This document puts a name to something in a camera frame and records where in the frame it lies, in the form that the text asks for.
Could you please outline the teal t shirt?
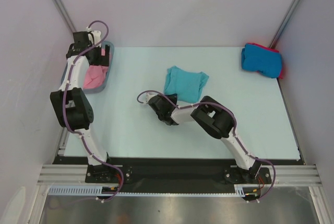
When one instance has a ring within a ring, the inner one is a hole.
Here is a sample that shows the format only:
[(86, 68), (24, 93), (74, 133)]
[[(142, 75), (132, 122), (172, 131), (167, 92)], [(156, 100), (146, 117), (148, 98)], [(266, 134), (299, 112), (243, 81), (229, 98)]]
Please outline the teal t shirt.
[(209, 76), (204, 72), (187, 72), (177, 66), (167, 69), (163, 93), (177, 94), (180, 101), (196, 103), (199, 101)]

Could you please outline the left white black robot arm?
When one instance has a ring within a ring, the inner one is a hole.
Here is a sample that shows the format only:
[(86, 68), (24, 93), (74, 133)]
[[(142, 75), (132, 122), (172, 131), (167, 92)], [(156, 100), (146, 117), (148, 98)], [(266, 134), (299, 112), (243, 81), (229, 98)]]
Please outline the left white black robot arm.
[(106, 164), (108, 152), (104, 150), (94, 133), (93, 108), (87, 99), (83, 87), (90, 66), (109, 64), (110, 47), (102, 55), (101, 31), (87, 28), (73, 33), (74, 42), (66, 54), (67, 66), (64, 79), (57, 91), (50, 93), (50, 100), (61, 127), (76, 136), (83, 145), (88, 164), (99, 166), (97, 176), (104, 182), (115, 177), (115, 169)]

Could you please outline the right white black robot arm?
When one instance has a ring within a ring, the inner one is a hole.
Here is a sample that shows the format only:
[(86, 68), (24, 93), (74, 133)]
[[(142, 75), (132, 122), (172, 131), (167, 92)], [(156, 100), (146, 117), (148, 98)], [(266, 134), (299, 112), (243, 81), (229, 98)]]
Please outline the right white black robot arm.
[(158, 119), (166, 125), (196, 122), (209, 136), (221, 140), (233, 155), (241, 171), (241, 178), (253, 183), (259, 178), (260, 161), (251, 154), (237, 134), (234, 114), (210, 96), (196, 104), (180, 107), (177, 95), (169, 96), (146, 92), (146, 103), (154, 110)]

